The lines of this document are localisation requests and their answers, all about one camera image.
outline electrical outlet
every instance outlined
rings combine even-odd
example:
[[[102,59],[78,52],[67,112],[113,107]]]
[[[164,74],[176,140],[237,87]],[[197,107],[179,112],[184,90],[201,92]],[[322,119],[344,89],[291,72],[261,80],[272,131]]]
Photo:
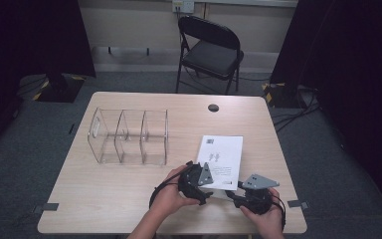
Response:
[[[172,12],[181,12],[181,13],[194,13],[194,2],[193,1],[172,1]]]
[[[184,1],[183,13],[194,13],[194,2]]]

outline human hand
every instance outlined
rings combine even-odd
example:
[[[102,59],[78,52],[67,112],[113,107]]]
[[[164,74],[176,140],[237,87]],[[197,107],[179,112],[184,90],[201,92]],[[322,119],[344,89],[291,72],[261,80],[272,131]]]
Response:
[[[171,170],[164,180],[180,172],[185,167],[186,165],[182,165]],[[182,197],[179,194],[178,180],[179,175],[172,178],[172,180],[170,180],[168,184],[157,193],[156,198],[154,198],[153,204],[150,207],[150,212],[166,218],[183,206],[198,205],[200,203],[197,199]]]
[[[273,196],[273,202],[279,203],[279,193],[273,188],[269,188],[269,192]],[[284,238],[284,233],[282,232],[282,211],[276,205],[272,205],[270,210],[262,215],[253,213],[245,206],[241,206],[240,209],[245,216],[253,221],[264,239]]]

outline person's left hand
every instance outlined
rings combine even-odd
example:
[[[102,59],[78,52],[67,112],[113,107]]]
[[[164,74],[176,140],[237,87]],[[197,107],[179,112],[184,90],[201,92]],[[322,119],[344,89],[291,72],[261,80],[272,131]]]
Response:
[[[176,169],[173,169],[166,176],[165,180],[174,174],[180,172],[184,169],[186,165],[179,166]],[[175,178],[172,178],[163,189],[157,193],[156,198],[153,201],[153,204],[150,207],[150,211],[157,213],[160,216],[166,218],[170,214],[175,213],[179,208],[187,205],[197,205],[200,203],[199,200],[194,198],[182,197],[178,191],[178,179],[179,175]]]

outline printed instruction sheet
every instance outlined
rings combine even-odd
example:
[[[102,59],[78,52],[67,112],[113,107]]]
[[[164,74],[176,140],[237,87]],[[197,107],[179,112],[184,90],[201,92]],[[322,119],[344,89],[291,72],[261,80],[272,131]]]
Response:
[[[209,164],[214,182],[202,187],[237,190],[243,140],[242,136],[203,136],[197,161]]]

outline clear plastic organizer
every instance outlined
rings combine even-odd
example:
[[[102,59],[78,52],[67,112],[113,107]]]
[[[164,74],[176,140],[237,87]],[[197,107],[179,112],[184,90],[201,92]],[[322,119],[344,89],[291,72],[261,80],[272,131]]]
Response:
[[[165,165],[167,111],[97,108],[88,140],[99,163]]]

